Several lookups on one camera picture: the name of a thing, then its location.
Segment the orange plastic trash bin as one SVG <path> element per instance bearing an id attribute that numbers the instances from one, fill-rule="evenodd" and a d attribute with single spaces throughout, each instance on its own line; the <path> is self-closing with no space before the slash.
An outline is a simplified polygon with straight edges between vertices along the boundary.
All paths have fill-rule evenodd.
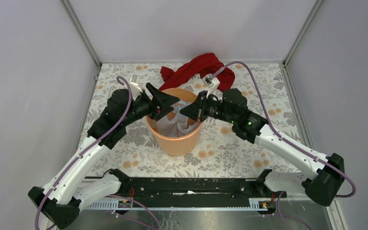
<path id="1" fill-rule="evenodd" d="M 197 146 L 203 124 L 180 114 L 180 109 L 193 103 L 196 95 L 180 88 L 166 89 L 163 92 L 179 98 L 180 101 L 173 105 L 172 112 L 159 121 L 146 117 L 147 126 L 158 146 L 166 154 L 186 155 Z"/>

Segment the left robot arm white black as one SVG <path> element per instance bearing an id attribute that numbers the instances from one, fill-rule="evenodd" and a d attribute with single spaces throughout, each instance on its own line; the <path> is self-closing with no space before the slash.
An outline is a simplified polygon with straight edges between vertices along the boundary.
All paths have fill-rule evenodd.
<path id="1" fill-rule="evenodd" d="M 140 91 L 134 97 L 129 87 L 115 90 L 100 117 L 88 130 L 87 137 L 62 170 L 43 187 L 31 188 L 28 196 L 38 209 L 37 217 L 44 214 L 62 230 L 97 200 L 113 194 L 118 197 L 128 194 L 129 183 L 113 174 L 84 188 L 79 185 L 94 164 L 126 135 L 128 125 L 146 116 L 158 121 L 172 112 L 173 105 L 180 101 L 150 83 L 146 88 L 151 98 L 146 91 Z"/>

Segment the light blue plastic trash bag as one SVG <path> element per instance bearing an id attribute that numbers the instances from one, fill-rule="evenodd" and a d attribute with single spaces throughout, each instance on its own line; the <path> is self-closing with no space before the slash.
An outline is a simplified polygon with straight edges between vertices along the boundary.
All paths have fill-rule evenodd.
<path id="1" fill-rule="evenodd" d="M 173 105 L 174 110 L 155 123 L 154 130 L 169 138 L 179 138 L 193 133 L 201 123 L 180 114 L 188 102 L 179 101 Z"/>

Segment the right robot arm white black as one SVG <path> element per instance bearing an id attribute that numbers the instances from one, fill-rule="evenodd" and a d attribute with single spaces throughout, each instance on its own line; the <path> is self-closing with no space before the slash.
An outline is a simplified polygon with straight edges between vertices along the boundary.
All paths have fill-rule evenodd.
<path id="1" fill-rule="evenodd" d="M 345 181 L 343 157 L 337 153 L 329 156 L 288 139 L 266 118 L 249 110 L 246 97 L 238 89 L 226 90 L 220 100 L 202 91 L 180 114 L 197 122 L 210 117 L 230 123 L 237 137 L 277 154 L 299 170 L 291 173 L 264 170 L 255 185 L 259 196 L 283 191 L 305 194 L 315 203 L 328 207 Z"/>

